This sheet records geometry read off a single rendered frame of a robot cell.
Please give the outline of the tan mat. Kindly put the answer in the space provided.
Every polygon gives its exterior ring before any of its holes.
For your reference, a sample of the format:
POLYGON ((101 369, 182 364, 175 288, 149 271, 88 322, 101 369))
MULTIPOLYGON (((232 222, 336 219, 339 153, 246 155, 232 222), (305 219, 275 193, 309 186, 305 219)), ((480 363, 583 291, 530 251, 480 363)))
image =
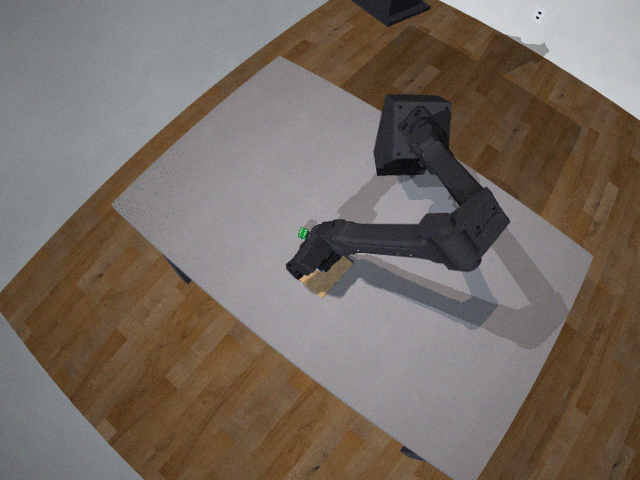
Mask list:
POLYGON ((316 269, 309 276, 304 275, 299 280, 323 298, 352 265, 351 261, 342 256, 327 272, 316 269))

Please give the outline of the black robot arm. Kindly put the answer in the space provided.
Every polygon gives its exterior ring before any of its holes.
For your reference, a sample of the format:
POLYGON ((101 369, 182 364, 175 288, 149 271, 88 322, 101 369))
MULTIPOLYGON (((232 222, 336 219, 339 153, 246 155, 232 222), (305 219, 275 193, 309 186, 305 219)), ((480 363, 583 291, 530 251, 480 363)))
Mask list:
POLYGON ((423 108, 417 106, 398 129, 407 137, 409 152, 422 162, 419 165, 438 175, 459 208, 451 214, 427 213, 419 224, 322 222, 311 229, 310 237, 286 264, 294 278, 309 276, 332 252, 420 258, 444 264, 448 270, 471 272, 508 226, 510 220, 491 190, 482 188, 454 158, 447 132, 423 108))

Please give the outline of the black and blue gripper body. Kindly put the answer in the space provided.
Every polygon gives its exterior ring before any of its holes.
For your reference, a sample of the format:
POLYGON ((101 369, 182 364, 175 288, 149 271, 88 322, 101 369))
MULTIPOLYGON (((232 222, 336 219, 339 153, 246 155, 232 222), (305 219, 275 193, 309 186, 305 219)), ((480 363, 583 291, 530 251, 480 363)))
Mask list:
MULTIPOLYGON (((310 237, 310 236, 309 236, 309 237, 310 237)), ((309 237, 308 237, 308 238, 309 238, 309 237)), ((308 239, 308 238, 307 238, 307 239, 308 239)), ((306 240, 307 240, 307 239, 306 239, 306 240)), ((306 240, 305 240, 305 241, 306 241, 306 240)), ((304 242, 305 242, 305 241, 304 241, 304 242)), ((303 243, 304 243, 304 242, 303 242, 303 243)), ((301 248, 301 246, 303 245, 303 243, 300 245, 300 248, 301 248)), ((332 252, 332 253, 330 254, 330 256, 329 256, 329 260, 328 260, 328 261, 327 261, 323 266, 321 266, 320 268, 318 267, 318 269, 319 269, 319 270, 324 270, 324 272, 327 272, 327 271, 328 271, 328 270, 329 270, 329 269, 330 269, 330 268, 331 268, 331 267, 332 267, 336 262, 338 262, 338 261, 341 259, 341 257, 342 257, 342 256, 340 256, 340 255, 336 254, 335 252, 332 252)))

